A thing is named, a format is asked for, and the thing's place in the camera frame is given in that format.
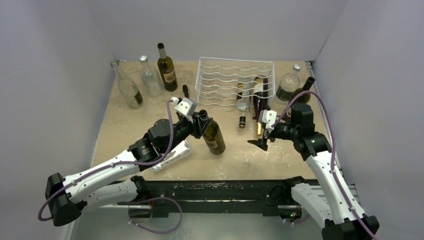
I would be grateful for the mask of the dark labelled wine bottle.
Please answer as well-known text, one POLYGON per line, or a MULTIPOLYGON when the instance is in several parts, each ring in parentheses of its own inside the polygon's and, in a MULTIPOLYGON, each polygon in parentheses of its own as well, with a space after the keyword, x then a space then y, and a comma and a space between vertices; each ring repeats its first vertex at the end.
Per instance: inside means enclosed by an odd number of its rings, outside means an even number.
POLYGON ((162 42, 157 44, 159 58, 157 60, 158 70, 163 81, 165 90, 173 92, 178 87, 175 67, 173 60, 167 55, 165 46, 162 42))

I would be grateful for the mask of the tall clear bottle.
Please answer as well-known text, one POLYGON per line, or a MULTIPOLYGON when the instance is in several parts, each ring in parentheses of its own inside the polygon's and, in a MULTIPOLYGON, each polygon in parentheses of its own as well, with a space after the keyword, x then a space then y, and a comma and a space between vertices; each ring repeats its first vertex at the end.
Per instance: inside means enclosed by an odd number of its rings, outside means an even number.
POLYGON ((143 97, 133 79, 124 72, 121 66, 123 62, 125 60, 112 60, 110 66, 115 73, 118 90, 126 104, 130 109, 137 110, 143 105, 143 97))

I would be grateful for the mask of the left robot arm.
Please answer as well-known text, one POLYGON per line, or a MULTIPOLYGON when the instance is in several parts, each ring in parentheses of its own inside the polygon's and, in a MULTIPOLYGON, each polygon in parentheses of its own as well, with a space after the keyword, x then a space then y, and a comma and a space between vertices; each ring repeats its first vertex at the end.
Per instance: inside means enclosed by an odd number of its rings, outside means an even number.
POLYGON ((187 137, 200 139, 213 120, 205 110, 195 112, 192 120, 181 115, 178 118, 177 123, 165 118, 157 120, 141 139, 96 167, 67 176, 58 172, 50 175, 44 194, 46 202, 43 204, 44 208, 48 207, 50 217, 42 217, 40 210, 38 219, 51 220, 55 227, 75 221, 83 209, 102 199, 96 191, 161 162, 170 150, 187 137))

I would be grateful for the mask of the clear bottle silver cap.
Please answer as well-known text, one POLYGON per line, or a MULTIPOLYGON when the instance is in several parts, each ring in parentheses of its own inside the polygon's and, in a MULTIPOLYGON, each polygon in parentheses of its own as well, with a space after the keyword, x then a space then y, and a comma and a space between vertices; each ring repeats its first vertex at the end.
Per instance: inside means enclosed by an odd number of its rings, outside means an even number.
POLYGON ((164 92, 164 86, 160 79, 159 72, 150 66, 146 55, 139 57, 141 63, 140 78, 151 97, 159 97, 164 92))

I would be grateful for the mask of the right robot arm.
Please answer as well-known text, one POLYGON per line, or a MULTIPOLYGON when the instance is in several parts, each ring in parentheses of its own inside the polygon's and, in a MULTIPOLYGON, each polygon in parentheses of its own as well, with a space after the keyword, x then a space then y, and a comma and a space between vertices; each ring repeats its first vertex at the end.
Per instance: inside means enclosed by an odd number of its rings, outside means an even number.
POLYGON ((314 173, 324 197, 314 193, 309 184, 296 183, 281 189, 282 200, 299 203, 320 226, 324 240, 374 240, 380 224, 375 216, 366 214, 337 171, 335 148, 324 134, 315 130, 312 108, 296 103, 289 112, 288 122, 278 122, 276 111, 262 110, 257 116, 262 137, 249 143, 266 151, 268 141, 292 141, 314 173))

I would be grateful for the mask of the dark bottle silver collar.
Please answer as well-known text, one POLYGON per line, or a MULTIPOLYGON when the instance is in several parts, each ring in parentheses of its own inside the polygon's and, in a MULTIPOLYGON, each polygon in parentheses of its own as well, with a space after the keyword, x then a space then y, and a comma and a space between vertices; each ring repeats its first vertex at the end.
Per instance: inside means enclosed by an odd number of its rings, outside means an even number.
MULTIPOLYGON (((202 109, 199 112, 207 114, 207 118, 210 118, 205 109, 202 109)), ((220 155, 225 151, 226 144, 224 137, 218 123, 214 119, 202 137, 212 154, 220 155)))

